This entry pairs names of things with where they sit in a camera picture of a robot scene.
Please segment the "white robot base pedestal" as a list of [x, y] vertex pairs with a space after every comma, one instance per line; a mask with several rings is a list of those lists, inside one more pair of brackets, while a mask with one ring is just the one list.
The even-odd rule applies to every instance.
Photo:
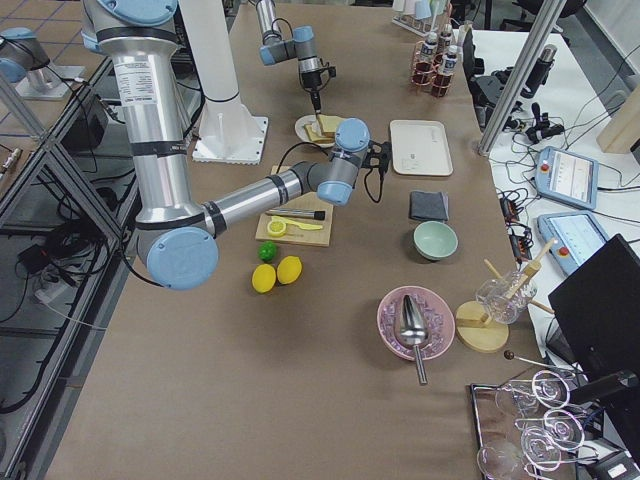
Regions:
[[179, 3], [204, 95], [193, 159], [256, 165], [261, 161], [268, 119], [243, 104], [220, 1]]

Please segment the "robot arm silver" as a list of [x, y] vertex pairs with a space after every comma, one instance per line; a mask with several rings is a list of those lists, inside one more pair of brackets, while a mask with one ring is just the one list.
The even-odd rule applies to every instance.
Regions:
[[262, 63], [272, 66], [295, 60], [298, 83], [309, 96], [314, 115], [320, 115], [321, 91], [336, 77], [336, 67], [319, 55], [313, 28], [310, 25], [292, 28], [288, 20], [276, 14], [274, 1], [251, 1], [251, 4], [261, 32]]
[[[356, 118], [339, 124], [327, 162], [301, 162], [218, 200], [195, 202], [188, 159], [258, 163], [268, 125], [241, 101], [221, 3], [87, 1], [83, 13], [85, 45], [113, 63], [142, 202], [137, 251], [157, 284], [188, 290], [204, 283], [218, 263], [217, 237], [248, 216], [309, 192], [333, 205], [349, 201], [372, 146]], [[204, 100], [193, 152], [171, 65], [176, 17]]]

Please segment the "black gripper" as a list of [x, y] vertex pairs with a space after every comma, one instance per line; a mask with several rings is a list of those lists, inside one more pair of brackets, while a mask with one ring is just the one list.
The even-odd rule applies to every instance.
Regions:
[[320, 90], [336, 76], [336, 68], [321, 58], [307, 58], [298, 62], [299, 80], [303, 89], [310, 93], [314, 115], [322, 113]]
[[362, 163], [363, 169], [387, 170], [392, 160], [392, 145], [390, 141], [382, 143], [371, 140], [366, 156]]

